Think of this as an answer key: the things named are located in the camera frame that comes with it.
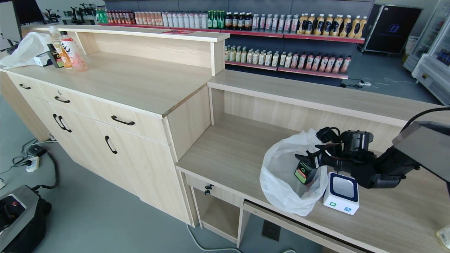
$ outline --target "light wood countertop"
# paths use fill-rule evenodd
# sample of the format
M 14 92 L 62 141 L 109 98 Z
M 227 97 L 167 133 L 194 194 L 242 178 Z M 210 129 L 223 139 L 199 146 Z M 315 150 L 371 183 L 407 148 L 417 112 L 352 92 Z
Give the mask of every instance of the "light wood countertop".
M 211 78 L 209 68 L 134 56 L 94 53 L 83 56 L 89 69 L 76 72 L 54 66 L 2 71 L 152 112 L 162 118 Z
M 324 206 L 322 199 L 306 217 L 274 208 L 261 190 L 262 160 L 273 144 L 295 133 L 225 114 L 194 143 L 177 167 L 302 224 L 373 252 L 446 252 L 439 245 L 435 232 L 450 224 L 450 199 L 445 182 L 425 169 L 408 173 L 407 179 L 394 189 L 360 187 L 360 208 L 354 216 Z
M 403 127 L 411 117 L 419 112 L 442 107 L 436 104 L 363 90 L 344 89 L 232 70 L 220 72 L 208 82 L 208 85 L 220 90 L 344 114 L 398 127 Z M 448 112 L 437 112 L 424 115 L 420 119 L 450 124 L 448 115 Z
M 31 32 L 48 31 L 51 25 L 28 25 L 22 26 L 22 30 Z M 55 25 L 60 31 L 67 32 L 90 32 L 90 33 L 107 33 L 116 35 L 131 35 L 153 38 L 166 38 L 185 41 L 205 41 L 219 42 L 230 37 L 229 33 L 219 32 L 192 32 L 189 34 L 165 33 L 173 31 L 169 29 L 154 29 L 142 27 L 115 27 L 115 26 L 88 26 L 88 25 Z

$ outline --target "cabinet door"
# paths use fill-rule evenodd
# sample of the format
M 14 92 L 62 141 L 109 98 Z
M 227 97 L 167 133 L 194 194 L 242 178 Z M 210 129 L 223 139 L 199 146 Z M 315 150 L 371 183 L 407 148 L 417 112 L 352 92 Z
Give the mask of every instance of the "cabinet door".
M 188 223 L 188 213 L 169 147 L 97 121 L 139 198 Z
M 53 103 L 51 105 L 58 115 L 63 117 L 63 124 L 72 131 L 76 142 L 91 160 L 92 166 L 87 169 L 136 194 L 125 172 L 118 165 L 116 154 L 109 149 L 95 119 Z
M 23 97 L 70 158 L 83 167 L 89 167 L 89 159 L 75 142 L 72 134 L 63 129 L 59 121 L 60 115 L 51 107 L 50 103 L 32 95 L 23 94 Z

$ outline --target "gray floor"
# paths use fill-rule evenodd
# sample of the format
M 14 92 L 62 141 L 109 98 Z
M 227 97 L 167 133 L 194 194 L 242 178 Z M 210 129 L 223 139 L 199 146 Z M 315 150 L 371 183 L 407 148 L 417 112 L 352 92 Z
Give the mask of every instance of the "gray floor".
M 348 75 L 349 78 L 372 83 L 371 86 L 364 86 L 360 90 L 442 105 L 422 84 L 415 84 L 416 80 L 411 76 L 411 72 L 403 68 L 401 56 L 357 51 L 351 60 Z M 359 80 L 349 79 L 342 82 L 358 84 Z
M 0 96 L 0 172 L 11 166 L 11 159 L 20 155 L 21 146 L 33 138 Z M 47 234 L 35 253 L 202 252 L 184 223 L 74 163 L 59 144 L 42 146 L 57 162 L 60 185 L 53 190 L 40 189 L 53 210 L 48 216 Z M 1 177 L 6 186 L 0 195 L 20 185 L 51 185 L 54 170 L 44 155 L 37 171 L 28 173 L 24 167 L 18 167 Z M 281 230 L 280 242 L 261 237 L 262 223 L 262 219 L 251 217 L 240 248 L 244 253 L 280 253 L 290 248 L 298 253 L 321 252 L 320 245 L 285 229 Z M 235 246 L 206 229 L 192 230 L 203 247 Z

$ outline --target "white wall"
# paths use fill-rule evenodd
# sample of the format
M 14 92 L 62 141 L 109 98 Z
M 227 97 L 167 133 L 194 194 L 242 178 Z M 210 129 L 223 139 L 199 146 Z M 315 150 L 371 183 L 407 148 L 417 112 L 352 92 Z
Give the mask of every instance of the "white wall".
M 375 0 L 375 4 L 378 5 L 404 5 L 409 7 L 421 8 L 422 12 L 411 31 L 412 36 L 419 36 L 422 30 L 425 28 L 428 19 L 433 14 L 438 0 Z

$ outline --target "display fridge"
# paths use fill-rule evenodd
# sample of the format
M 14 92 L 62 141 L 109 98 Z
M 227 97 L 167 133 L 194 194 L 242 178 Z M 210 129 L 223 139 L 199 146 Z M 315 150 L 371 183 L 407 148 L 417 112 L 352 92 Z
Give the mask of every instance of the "display fridge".
M 428 53 L 434 40 L 442 30 L 442 26 L 450 14 L 450 0 L 440 0 L 436 4 L 433 15 L 429 18 L 425 29 L 420 34 L 412 54 L 408 56 L 403 67 L 413 71 L 422 54 Z
M 450 19 L 427 53 L 423 53 L 412 76 L 422 83 L 439 101 L 450 106 Z

